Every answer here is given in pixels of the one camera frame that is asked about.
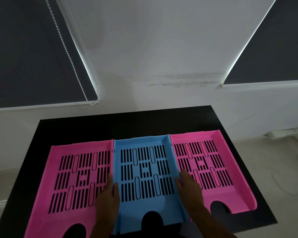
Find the dark roller blind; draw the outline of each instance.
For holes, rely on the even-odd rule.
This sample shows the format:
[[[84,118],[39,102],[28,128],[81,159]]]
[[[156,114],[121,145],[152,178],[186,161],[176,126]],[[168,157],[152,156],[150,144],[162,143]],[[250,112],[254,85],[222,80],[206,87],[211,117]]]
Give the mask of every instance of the dark roller blind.
[[[298,80],[298,0],[276,0],[224,84]]]
[[[97,100],[56,0],[48,0],[88,100]],[[0,0],[0,108],[86,101],[46,0]]]

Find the black table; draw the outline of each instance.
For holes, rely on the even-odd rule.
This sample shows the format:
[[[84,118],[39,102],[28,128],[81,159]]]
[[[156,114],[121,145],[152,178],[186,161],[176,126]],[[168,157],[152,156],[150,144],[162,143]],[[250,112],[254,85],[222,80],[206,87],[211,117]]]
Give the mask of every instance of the black table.
[[[211,213],[232,232],[277,223],[211,106],[41,120],[0,219],[0,237],[23,237],[52,145],[181,134],[219,129],[247,180],[257,209],[230,214],[220,202]]]

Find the white wall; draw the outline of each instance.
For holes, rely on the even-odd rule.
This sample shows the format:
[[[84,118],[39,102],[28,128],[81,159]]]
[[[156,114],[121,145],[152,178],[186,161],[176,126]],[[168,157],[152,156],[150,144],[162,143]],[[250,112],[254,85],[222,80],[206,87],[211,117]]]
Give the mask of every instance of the white wall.
[[[0,112],[0,169],[47,118],[212,105],[233,140],[298,127],[298,87],[216,89],[274,0],[67,1],[100,104]]]

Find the hand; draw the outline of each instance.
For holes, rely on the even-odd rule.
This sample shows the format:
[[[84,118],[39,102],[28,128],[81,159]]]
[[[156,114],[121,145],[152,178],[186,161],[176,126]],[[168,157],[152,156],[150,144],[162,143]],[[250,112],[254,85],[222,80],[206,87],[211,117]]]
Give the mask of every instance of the hand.
[[[190,217],[194,219],[198,213],[204,209],[201,187],[185,169],[181,170],[180,178],[182,184],[178,177],[175,177],[174,179],[178,188],[181,202]]]
[[[107,183],[95,202],[96,225],[101,224],[110,230],[114,227],[120,205],[118,183],[115,183],[114,186],[112,183],[112,176],[109,174]]]

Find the left hand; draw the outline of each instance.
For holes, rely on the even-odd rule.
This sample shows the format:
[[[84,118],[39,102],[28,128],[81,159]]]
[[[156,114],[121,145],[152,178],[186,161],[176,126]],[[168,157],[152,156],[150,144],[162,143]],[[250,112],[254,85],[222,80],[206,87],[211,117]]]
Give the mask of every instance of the left hand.
[[[113,229],[115,220],[118,216],[120,197],[118,183],[113,186],[112,175],[108,175],[107,183],[97,196],[96,205],[96,225],[101,224]]]

